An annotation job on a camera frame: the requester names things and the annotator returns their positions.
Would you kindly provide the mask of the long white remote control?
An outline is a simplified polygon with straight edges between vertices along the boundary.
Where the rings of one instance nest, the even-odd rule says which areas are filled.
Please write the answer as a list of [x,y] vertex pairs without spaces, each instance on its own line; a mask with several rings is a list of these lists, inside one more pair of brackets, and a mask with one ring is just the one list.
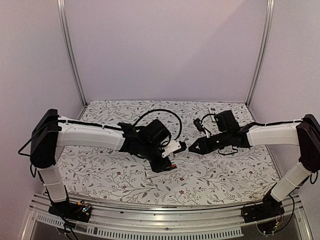
[[158,177],[159,175],[160,175],[160,173],[153,172],[153,171],[146,171],[145,172],[146,179],[152,179],[152,178]]

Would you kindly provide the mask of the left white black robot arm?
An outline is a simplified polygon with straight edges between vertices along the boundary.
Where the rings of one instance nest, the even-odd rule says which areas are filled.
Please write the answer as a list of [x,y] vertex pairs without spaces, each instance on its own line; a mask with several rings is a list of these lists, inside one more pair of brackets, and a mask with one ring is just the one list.
[[67,190],[56,165],[58,147],[99,147],[129,153],[147,160],[154,173],[162,173],[175,168],[161,145],[169,137],[170,132],[157,119],[147,126],[124,122],[110,126],[66,118],[58,115],[56,109],[49,109],[18,154],[29,157],[55,203],[55,209],[63,217],[70,217],[75,210],[68,201]]

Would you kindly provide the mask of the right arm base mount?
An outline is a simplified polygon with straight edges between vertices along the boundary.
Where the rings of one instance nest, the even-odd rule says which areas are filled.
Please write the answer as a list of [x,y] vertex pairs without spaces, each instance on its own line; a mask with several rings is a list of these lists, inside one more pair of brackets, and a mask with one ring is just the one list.
[[262,203],[244,205],[241,209],[241,216],[245,223],[261,221],[283,215],[285,213],[281,201],[275,200],[270,194],[263,197]]

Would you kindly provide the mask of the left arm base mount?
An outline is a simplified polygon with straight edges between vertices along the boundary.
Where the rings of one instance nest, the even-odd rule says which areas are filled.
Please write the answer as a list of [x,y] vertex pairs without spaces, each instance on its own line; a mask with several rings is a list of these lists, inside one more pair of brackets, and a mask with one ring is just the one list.
[[48,212],[52,215],[60,217],[62,220],[75,220],[88,223],[92,214],[92,205],[81,200],[77,203],[70,202],[69,195],[66,193],[66,199],[59,202],[54,202],[49,191],[47,195],[50,200]]

